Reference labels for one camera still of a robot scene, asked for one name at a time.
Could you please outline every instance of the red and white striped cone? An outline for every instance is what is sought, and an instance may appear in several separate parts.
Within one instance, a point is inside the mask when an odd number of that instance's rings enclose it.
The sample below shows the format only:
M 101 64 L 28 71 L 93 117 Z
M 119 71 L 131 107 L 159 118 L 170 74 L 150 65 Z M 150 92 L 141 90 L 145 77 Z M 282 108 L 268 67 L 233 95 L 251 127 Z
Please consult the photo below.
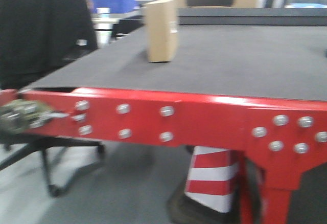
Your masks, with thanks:
M 238 173 L 235 151 L 196 146 L 185 195 L 215 211 L 231 210 Z

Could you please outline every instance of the chair leg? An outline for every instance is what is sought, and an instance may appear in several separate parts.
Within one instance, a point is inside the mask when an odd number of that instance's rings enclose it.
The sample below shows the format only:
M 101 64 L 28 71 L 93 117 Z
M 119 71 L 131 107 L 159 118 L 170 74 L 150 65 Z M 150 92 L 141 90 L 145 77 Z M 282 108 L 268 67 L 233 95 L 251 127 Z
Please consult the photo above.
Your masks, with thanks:
M 48 152 L 46 151 L 46 149 L 42 149 L 42 150 L 40 150 L 40 152 L 41 152 L 41 157 L 42 157 L 42 162 L 43 162 L 43 167 L 42 167 L 43 175 L 44 175 L 47 187 L 48 187 L 48 192 L 51 197 L 58 197 L 59 195 L 62 194 L 63 191 L 60 187 L 57 187 L 51 181 Z
M 100 159 L 105 156 L 106 148 L 100 141 L 82 141 L 78 139 L 65 139 L 65 138 L 43 138 L 39 141 L 40 148 L 51 147 L 97 147 L 97 153 Z
M 17 152 L 10 155 L 8 158 L 0 162 L 0 171 L 13 165 L 14 163 L 18 162 L 19 160 L 27 157 L 28 155 L 36 152 L 37 149 L 34 145 L 28 144 L 24 146 L 22 149 L 18 150 Z

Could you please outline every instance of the chair caster wheel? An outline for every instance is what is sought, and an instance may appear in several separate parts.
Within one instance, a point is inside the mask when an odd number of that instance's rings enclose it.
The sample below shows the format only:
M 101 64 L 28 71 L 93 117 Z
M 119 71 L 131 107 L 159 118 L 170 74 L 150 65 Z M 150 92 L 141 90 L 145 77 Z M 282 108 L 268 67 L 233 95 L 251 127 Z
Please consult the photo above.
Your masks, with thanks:
M 106 152 L 106 147 L 102 144 L 100 144 L 99 146 L 97 146 L 97 153 L 99 155 L 99 157 L 103 158 Z
M 58 197 L 62 194 L 62 189 L 56 185 L 49 185 L 49 194 L 51 197 Z
M 5 151 L 6 151 L 6 152 L 9 152 L 9 151 L 12 150 L 12 146 L 11 146 L 11 145 L 8 145 L 8 144 L 5 144 L 5 145 L 4 145 L 4 148 L 5 148 Z

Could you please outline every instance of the red table leg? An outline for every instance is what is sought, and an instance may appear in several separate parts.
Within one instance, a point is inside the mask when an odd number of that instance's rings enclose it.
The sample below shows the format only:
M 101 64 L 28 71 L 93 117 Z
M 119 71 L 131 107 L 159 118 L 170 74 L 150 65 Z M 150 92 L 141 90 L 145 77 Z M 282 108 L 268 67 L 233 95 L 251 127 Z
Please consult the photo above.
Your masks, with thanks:
M 292 191 L 262 188 L 261 224 L 286 224 Z

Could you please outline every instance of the red metal frame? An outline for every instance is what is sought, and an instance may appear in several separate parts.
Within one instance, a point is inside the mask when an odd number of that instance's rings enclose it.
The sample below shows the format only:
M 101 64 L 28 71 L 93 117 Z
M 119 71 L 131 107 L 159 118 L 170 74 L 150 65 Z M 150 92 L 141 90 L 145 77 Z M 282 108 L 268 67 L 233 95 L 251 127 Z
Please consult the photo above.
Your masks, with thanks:
M 70 116 L 54 119 L 28 133 L 48 136 L 85 137 L 159 146 L 196 145 L 227 148 L 244 152 L 265 170 L 262 185 L 263 224 L 285 224 L 292 190 L 299 188 L 302 173 L 327 162 L 327 143 L 315 141 L 315 135 L 327 131 L 327 102 L 267 98 L 228 97 L 169 92 L 77 88 L 71 93 L 28 91 L 27 100 L 39 100 Z M 15 91 L 2 91 L 0 105 L 15 99 Z M 86 100 L 90 108 L 78 111 L 75 104 Z M 127 103 L 131 111 L 118 114 L 116 107 Z M 163 117 L 161 107 L 172 106 L 175 113 Z M 74 115 L 85 113 L 86 121 L 75 122 Z M 285 126 L 276 126 L 277 115 L 289 117 Z M 314 125 L 302 128 L 297 120 L 304 116 Z M 79 128 L 92 126 L 92 133 L 81 136 Z M 255 138 L 252 130 L 265 127 L 267 135 Z M 132 136 L 120 139 L 118 132 L 129 128 Z M 159 135 L 169 131 L 174 139 L 162 142 Z M 272 141 L 283 141 L 281 151 L 269 150 Z M 293 147 L 307 143 L 308 153 L 298 154 Z

